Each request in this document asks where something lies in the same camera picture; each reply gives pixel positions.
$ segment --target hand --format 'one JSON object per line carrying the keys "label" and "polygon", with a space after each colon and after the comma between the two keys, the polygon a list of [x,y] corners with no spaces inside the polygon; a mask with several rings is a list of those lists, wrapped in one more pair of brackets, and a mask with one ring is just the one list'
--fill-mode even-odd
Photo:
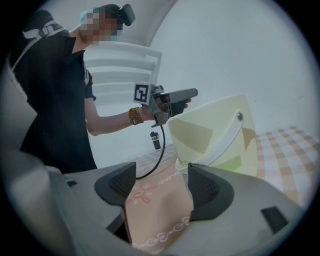
{"label": "hand", "polygon": [[[167,95],[165,97],[165,99],[168,101],[170,99],[169,95]],[[155,100],[156,104],[158,105],[158,107],[163,111],[163,107],[161,107],[161,105],[163,104],[161,99],[157,98]],[[142,106],[139,108],[139,113],[140,113],[140,117],[143,121],[154,121],[155,120],[155,116],[154,114],[150,111],[150,109],[147,106]]]}

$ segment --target black shirt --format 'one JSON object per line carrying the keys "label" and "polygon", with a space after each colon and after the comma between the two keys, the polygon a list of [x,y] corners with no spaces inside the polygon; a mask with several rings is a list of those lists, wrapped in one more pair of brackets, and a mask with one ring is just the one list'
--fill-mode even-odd
{"label": "black shirt", "polygon": [[[40,10],[23,31],[41,28],[53,20],[49,12]],[[25,40],[18,38],[11,51],[11,64],[24,48]],[[84,63],[85,51],[72,53],[75,41],[67,30],[44,37],[24,54],[14,70],[28,103],[37,112],[21,150],[62,173],[97,168],[85,118],[85,99],[96,97],[92,76]]]}

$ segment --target beige and white checkered cloth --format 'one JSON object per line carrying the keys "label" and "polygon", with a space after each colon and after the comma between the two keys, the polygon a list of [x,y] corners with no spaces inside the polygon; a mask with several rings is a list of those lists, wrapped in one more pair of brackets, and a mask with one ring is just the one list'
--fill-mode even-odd
{"label": "beige and white checkered cloth", "polygon": [[[257,177],[306,208],[319,183],[319,141],[294,126],[258,135],[256,140]],[[156,165],[161,150],[136,155],[130,160],[136,162],[137,176]],[[174,146],[167,145],[161,163],[176,157]]]}

